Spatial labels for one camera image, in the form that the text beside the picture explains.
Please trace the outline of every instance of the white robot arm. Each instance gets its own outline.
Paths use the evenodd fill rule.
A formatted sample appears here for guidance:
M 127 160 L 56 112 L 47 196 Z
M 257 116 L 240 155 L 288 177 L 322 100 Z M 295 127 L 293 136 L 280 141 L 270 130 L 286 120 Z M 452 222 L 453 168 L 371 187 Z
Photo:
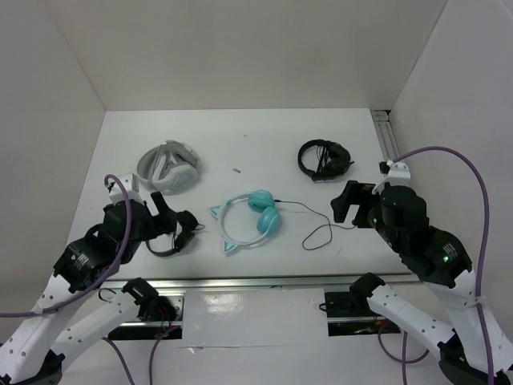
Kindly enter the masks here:
M 454 235 L 429 225 L 426 202 L 407 187 L 406 164 L 380 164 L 381 183 L 349 181 L 331 202 L 335 221 L 343 222 L 351 205 L 359 205 L 353 224 L 373 228 L 399 254 L 412 272 L 441 302 L 452 325 L 444 324 L 401 299 L 374 274 L 351 287 L 362 306 L 382 314 L 414 336 L 439 361 L 454 384 L 487 383 L 488 361 L 479 319 L 482 307 L 491 344 L 495 383 L 509 383 L 513 344 L 501 331 L 484 297 L 475 295 L 476 276 L 462 243 Z
M 111 274 L 117 272 L 119 263 L 131 260 L 142 241 L 176 231 L 176 213 L 167 207 L 159 192 L 151 195 L 159 210 L 158 215 L 152 216 L 138 193 L 137 179 L 128 174 L 120 177 L 120 183 L 124 192 L 117 184 L 108 186 L 112 205 L 104 208 L 103 223 L 67 246 L 29 318 L 0 347 L 1 385 L 56 384 L 62 371 L 92 344 L 120 324 L 137 317 L 146 319 L 153 313 L 159 296 L 142 278 L 130 280 L 109 303 L 73 326 L 68 326 L 71 318 L 90 295 L 58 305 L 90 290 L 116 263 L 115 256 L 125 238 L 123 230 L 130 229 L 123 193 L 131 207 L 131 230 L 127 247 Z M 49 311 L 52 306 L 57 309 Z

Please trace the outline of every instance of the ear cup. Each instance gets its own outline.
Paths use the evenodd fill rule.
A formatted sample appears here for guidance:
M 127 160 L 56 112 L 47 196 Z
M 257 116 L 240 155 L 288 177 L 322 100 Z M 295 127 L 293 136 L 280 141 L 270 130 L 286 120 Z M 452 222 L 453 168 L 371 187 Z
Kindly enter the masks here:
M 331 160 L 342 158 L 348 162 L 351 161 L 351 155 L 349 154 L 349 151 L 343 148 L 340 144 L 332 144 L 329 146 L 328 153 Z
M 256 229 L 261 234 L 268 232 L 270 235 L 278 230 L 280 224 L 281 215 L 278 210 L 275 207 L 267 207 L 258 218 Z
M 328 174 L 342 175 L 349 170 L 351 162 L 346 159 L 335 159 L 329 161 L 324 167 L 324 171 Z
M 256 190 L 248 199 L 248 206 L 251 210 L 263 213 L 266 208 L 274 207 L 274 197 L 267 190 Z
M 342 175 L 349 170 L 352 164 L 351 155 L 349 151 L 343 148 L 340 144 L 332 144 L 329 146 L 329 161 L 324 167 L 324 171 L 329 174 Z

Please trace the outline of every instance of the white backdrop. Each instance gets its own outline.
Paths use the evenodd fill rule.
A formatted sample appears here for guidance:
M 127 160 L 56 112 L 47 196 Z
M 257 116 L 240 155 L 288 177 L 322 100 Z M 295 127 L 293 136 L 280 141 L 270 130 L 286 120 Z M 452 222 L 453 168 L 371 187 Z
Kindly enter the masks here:
M 513 1 L 506 3 L 513 10 Z M 513 335 L 510 306 L 513 189 L 513 18 L 500 0 L 450 0 L 392 113 L 399 148 L 445 145 L 470 158 L 487 184 L 491 226 L 483 293 Z M 458 235 L 474 263 L 483 231 L 479 185 L 458 158 L 410 161 L 434 223 Z
M 107 110 L 394 104 L 446 0 L 46 0 Z

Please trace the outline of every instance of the purple cable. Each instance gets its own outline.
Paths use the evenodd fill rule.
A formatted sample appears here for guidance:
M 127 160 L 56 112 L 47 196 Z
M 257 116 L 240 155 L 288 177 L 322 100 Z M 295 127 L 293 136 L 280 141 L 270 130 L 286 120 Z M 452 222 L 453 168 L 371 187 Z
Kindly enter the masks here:
M 392 353 L 390 353 L 386 348 L 385 348 L 385 344 L 383 343 L 383 340 L 382 340 L 382 333 L 383 333 L 383 330 L 385 329 L 385 326 L 387 326 L 386 323 L 384 323 L 380 328 L 379 328 L 379 331 L 378 331 L 378 342 L 379 342 L 379 346 L 383 349 L 383 351 L 385 352 L 386 355 L 388 355 L 391 359 L 393 359 L 396 363 L 402 363 L 403 359 L 405 360 L 405 363 L 406 364 L 411 364 L 411 363 L 420 363 L 425 357 L 427 357 L 427 355 L 430 353 L 429 350 L 426 350 L 420 357 L 417 357 L 416 359 L 410 359 L 410 360 L 406 360 L 404 357 L 403 359 L 398 359 L 397 357 L 393 356 Z
M 150 385 L 153 385 L 153 372 L 152 372 L 152 368 L 153 368 L 153 357 L 155 356 L 155 350 L 156 350 L 157 346 L 159 345 L 159 342 L 162 341 L 162 338 L 166 337 L 169 333 L 171 333 L 177 327 L 178 326 L 171 326 L 164 333 L 159 335 L 159 337 L 155 341 L 155 344 L 153 345 L 153 348 L 151 349 L 150 363 L 149 363 Z M 125 370 L 125 373 L 127 374 L 128 381 L 130 382 L 131 385 L 135 385 L 134 379 L 132 378 L 130 370 L 128 369 L 127 361 L 125 361 L 125 358 L 123 357 L 123 354 L 119 350 L 118 346 L 113 341 L 111 341 L 109 338 L 107 338 L 107 337 L 103 337 L 102 340 L 105 341 L 106 343 L 108 343 L 109 345 L 111 345 L 111 347 L 115 350 L 115 353 L 118 355 L 119 361 L 121 361 L 121 365 L 123 365 L 123 369 Z
M 112 263 L 108 267 L 108 269 L 105 270 L 105 273 L 103 273 L 101 275 L 101 277 L 99 277 L 91 286 L 89 286 L 84 291 L 77 293 L 76 295 L 67 299 L 66 301 L 56 303 L 53 306 L 43 309 L 42 310 L 43 313 L 51 313 L 52 311 L 57 311 L 58 309 L 61 309 L 64 306 L 68 306 L 70 303 L 78 301 L 83 296 L 88 295 L 92 290 L 95 290 L 102 283 L 104 283 L 105 280 L 111 276 L 112 271 L 114 269 L 117 269 L 119 266 L 119 262 L 121 261 L 121 257 L 123 256 L 123 253 L 124 253 L 125 249 L 127 248 L 128 239 L 130 237 L 130 230 L 131 230 L 130 197 L 128 196 L 127 190 L 124 188 L 123 183 L 121 183 L 121 180 L 119 180 L 117 176 L 114 176 L 112 174 L 106 175 L 105 180 L 104 180 L 105 185 L 108 184 L 109 179 L 114 180 L 114 182 L 121 189 L 121 193 L 123 194 L 123 198 L 125 200 L 125 206 L 127 208 L 127 224 L 125 226 L 125 234 L 123 236 L 123 241 L 121 242 L 121 246 L 119 247 L 118 253 L 116 254 L 114 261 L 112 261 Z M 0 313 L 0 318 L 27 318 L 27 317 L 38 317 L 39 315 L 40 314 L 36 314 L 32 311 L 28 311 L 25 313 Z
M 408 339 L 408 333 L 406 331 L 404 332 L 404 335 L 402 336 L 402 362 L 401 362 L 401 368 L 402 368 L 402 384 L 408 385 L 408 381 L 406 380 L 406 340 Z
M 467 164 L 467 166 L 472 170 L 476 179 L 479 182 L 479 186 L 481 187 L 481 192 L 483 193 L 483 203 L 484 203 L 484 225 L 483 225 L 483 237 L 481 239 L 481 248 L 479 250 L 478 268 L 477 268 L 476 274 L 475 274 L 475 296 L 481 297 L 481 284 L 483 281 L 484 257 L 485 257 L 485 253 L 487 250 L 488 232 L 490 229 L 490 201 L 488 199 L 487 186 L 484 184 L 483 177 L 479 173 L 478 169 L 472 164 L 472 162 L 468 158 L 466 158 L 462 153 L 457 152 L 456 150 L 453 150 L 452 148 L 439 147 L 439 146 L 419 148 L 417 150 L 413 150 L 412 152 L 408 152 L 407 154 L 400 156 L 399 158 L 395 159 L 394 162 L 400 162 L 401 160 L 409 158 L 412 155 L 417 155 L 417 154 L 420 154 L 421 152 L 426 152 L 426 151 L 444 151 L 444 152 L 449 152 L 450 154 L 457 156 L 459 159 L 463 160 L 463 162 L 465 162 Z M 481 304 L 478 303 L 476 308 L 478 311 L 479 323 L 481 324 L 481 330 L 483 332 L 484 346 L 487 351 L 488 385 L 493 385 L 494 384 L 494 376 L 495 376 L 494 360 L 493 360 L 493 356 L 491 353 L 491 343 L 490 343 L 490 336 L 488 334 L 488 329 L 487 329 L 487 322 L 486 322 L 486 319 L 484 318 L 483 307 L 481 306 Z
M 102 338 L 103 341 L 105 341 L 106 343 L 108 343 L 109 345 L 112 346 L 112 348 L 115 350 L 115 353 L 118 355 L 119 357 L 119 361 L 121 361 L 121 365 L 123 365 L 123 369 L 125 370 L 125 373 L 127 374 L 127 377 L 128 377 L 128 382 L 131 384 L 131 385 L 135 385 L 134 383 L 134 379 L 131 377 L 131 374 L 130 374 L 130 371 L 128 370 L 128 365 L 127 365 L 127 362 L 125 361 L 125 358 L 123 357 L 123 355 L 121 354 L 121 351 L 119 350 L 118 346 L 113 343 L 109 338 L 107 337 L 103 337 Z
M 150 353 L 150 363 L 149 363 L 149 376 L 150 376 L 150 385 L 153 385 L 153 358 L 155 357 L 155 350 L 157 349 L 160 341 L 162 341 L 162 338 L 167 336 L 169 333 L 171 333 L 174 329 L 176 329 L 178 326 L 171 326 L 169 329 L 167 329 L 164 333 L 159 335 L 157 337 L 157 340 L 155 341 L 155 344 L 153 345 L 153 349 L 151 349 Z

